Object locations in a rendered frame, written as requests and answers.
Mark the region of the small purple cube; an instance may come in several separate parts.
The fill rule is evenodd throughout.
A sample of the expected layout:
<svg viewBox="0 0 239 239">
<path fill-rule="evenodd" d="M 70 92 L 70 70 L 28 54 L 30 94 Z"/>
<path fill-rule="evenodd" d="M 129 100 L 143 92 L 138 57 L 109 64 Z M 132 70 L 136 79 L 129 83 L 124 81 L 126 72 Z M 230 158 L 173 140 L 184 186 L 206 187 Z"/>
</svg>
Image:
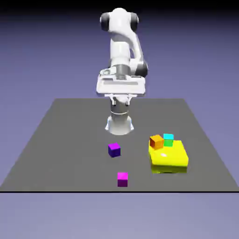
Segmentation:
<svg viewBox="0 0 239 239">
<path fill-rule="evenodd" d="M 120 147 L 120 145 L 117 142 L 109 144 L 108 145 L 108 154 L 112 158 L 121 156 L 121 147 Z"/>
</svg>

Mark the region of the small cyan cube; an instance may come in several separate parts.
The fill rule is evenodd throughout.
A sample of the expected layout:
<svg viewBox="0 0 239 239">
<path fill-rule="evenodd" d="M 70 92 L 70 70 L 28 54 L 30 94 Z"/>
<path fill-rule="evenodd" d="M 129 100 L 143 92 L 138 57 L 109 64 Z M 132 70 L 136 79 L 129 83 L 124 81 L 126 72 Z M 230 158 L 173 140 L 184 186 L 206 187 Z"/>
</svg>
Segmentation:
<svg viewBox="0 0 239 239">
<path fill-rule="evenodd" d="M 164 139 L 164 146 L 165 147 L 172 147 L 173 142 L 174 142 L 174 135 L 173 134 L 163 134 L 163 139 Z"/>
</svg>

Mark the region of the small magenta cube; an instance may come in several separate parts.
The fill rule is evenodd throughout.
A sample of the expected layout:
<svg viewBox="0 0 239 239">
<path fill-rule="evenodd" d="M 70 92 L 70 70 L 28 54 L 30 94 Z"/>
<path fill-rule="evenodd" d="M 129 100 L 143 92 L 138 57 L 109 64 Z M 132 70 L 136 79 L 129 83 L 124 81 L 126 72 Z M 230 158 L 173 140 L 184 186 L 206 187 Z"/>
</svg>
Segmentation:
<svg viewBox="0 0 239 239">
<path fill-rule="evenodd" d="M 127 187 L 128 186 L 128 173 L 127 172 L 118 172 L 117 173 L 117 186 L 118 187 Z"/>
</svg>

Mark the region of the large yellow box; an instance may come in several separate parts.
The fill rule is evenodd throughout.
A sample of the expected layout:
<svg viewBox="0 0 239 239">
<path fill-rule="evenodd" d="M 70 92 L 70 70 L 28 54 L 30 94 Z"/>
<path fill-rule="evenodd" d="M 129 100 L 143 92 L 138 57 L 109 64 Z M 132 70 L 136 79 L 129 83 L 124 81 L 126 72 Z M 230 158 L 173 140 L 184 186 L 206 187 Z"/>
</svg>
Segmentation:
<svg viewBox="0 0 239 239">
<path fill-rule="evenodd" d="M 153 174 L 187 172 L 189 158 L 180 140 L 175 140 L 171 147 L 160 149 L 154 149 L 148 143 L 148 154 Z"/>
</svg>

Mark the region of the small orange cube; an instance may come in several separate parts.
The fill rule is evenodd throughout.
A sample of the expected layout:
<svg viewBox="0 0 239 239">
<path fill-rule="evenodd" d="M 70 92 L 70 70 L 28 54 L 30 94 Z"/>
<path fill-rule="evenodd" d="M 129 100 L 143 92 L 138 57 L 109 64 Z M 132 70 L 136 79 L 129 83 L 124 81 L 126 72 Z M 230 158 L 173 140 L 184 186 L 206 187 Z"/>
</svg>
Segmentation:
<svg viewBox="0 0 239 239">
<path fill-rule="evenodd" d="M 149 145 L 153 149 L 160 149 L 164 146 L 164 139 L 159 134 L 150 136 Z"/>
</svg>

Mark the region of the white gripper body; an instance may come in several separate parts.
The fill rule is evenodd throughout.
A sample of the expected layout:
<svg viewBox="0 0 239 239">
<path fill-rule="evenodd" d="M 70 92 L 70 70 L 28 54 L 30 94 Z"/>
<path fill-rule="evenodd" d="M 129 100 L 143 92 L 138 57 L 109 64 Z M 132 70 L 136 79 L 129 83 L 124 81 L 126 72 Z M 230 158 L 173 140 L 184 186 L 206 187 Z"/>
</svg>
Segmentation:
<svg viewBox="0 0 239 239">
<path fill-rule="evenodd" d="M 125 80 L 119 80 L 116 75 L 99 75 L 96 85 L 98 94 L 145 94 L 145 78 L 126 75 Z"/>
</svg>

